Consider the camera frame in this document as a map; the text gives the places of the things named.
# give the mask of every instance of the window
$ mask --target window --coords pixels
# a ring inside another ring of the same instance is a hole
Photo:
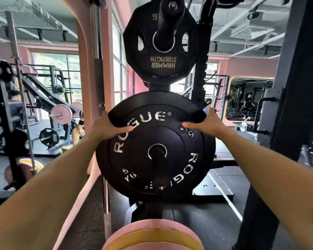
[[[208,80],[207,82],[212,82],[216,83],[216,77],[211,76],[218,70],[218,63],[207,63],[206,67],[206,77],[205,80]],[[212,96],[217,96],[215,93],[217,92],[216,87],[214,85],[204,85],[203,86],[205,89],[205,98],[212,97]]]
[[[113,66],[115,105],[117,105],[128,96],[128,69],[123,35],[115,16],[113,16]]]
[[[208,62],[207,68],[205,71],[206,72],[205,80],[209,79],[207,82],[215,83],[216,77],[211,78],[211,75],[213,75],[215,73],[215,71],[217,71],[217,70],[218,70],[218,63]],[[181,79],[181,80],[171,84],[171,92],[182,94],[185,90],[185,87],[184,87],[185,82],[186,82],[185,79]],[[216,87],[214,85],[204,85],[204,89],[206,92],[205,98],[208,98],[208,97],[215,95]]]
[[[65,86],[71,93],[68,96],[69,103],[81,102],[81,76],[80,76],[80,61],[77,54],[66,53],[39,53],[32,52],[32,59],[35,65],[53,65],[63,71],[65,78]],[[35,67],[39,74],[50,74],[48,67]],[[51,88],[50,77],[38,77],[38,80],[43,83],[47,88]],[[48,119],[48,114],[41,110],[42,119]]]

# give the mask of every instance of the mirror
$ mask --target mirror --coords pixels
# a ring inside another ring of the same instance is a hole
[[[266,89],[271,88],[273,79],[235,77],[228,90],[226,119],[233,122],[254,121],[257,104]]]

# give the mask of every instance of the forearm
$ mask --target forearm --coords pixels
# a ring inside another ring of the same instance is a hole
[[[99,141],[86,135],[0,206],[0,249],[52,249]]]
[[[313,171],[231,129],[219,138],[272,212],[298,242],[305,240],[313,249],[313,240],[308,239],[313,234]],[[302,228],[308,231],[300,235]]]

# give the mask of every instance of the person sitting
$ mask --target person sitting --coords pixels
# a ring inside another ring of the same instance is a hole
[[[9,110],[13,121],[13,127],[19,127],[21,125],[21,119],[23,119],[22,117],[23,105],[21,101],[20,91],[14,85],[11,89],[7,90],[7,93],[8,93],[8,102],[14,102],[14,104],[9,105]],[[4,146],[4,132],[0,134],[0,146]]]

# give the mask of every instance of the air vent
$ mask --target air vent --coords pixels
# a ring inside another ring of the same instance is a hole
[[[231,37],[251,40],[274,31],[273,24],[262,20],[262,17],[263,13],[260,13],[258,18],[246,19],[241,25],[232,30]]]
[[[273,28],[250,25],[247,23],[246,25],[240,25],[233,29],[231,32],[231,37],[239,39],[255,39],[274,30],[275,29]]]
[[[270,42],[269,45],[270,46],[282,46],[283,41],[284,41],[284,37],[281,37],[280,39]]]

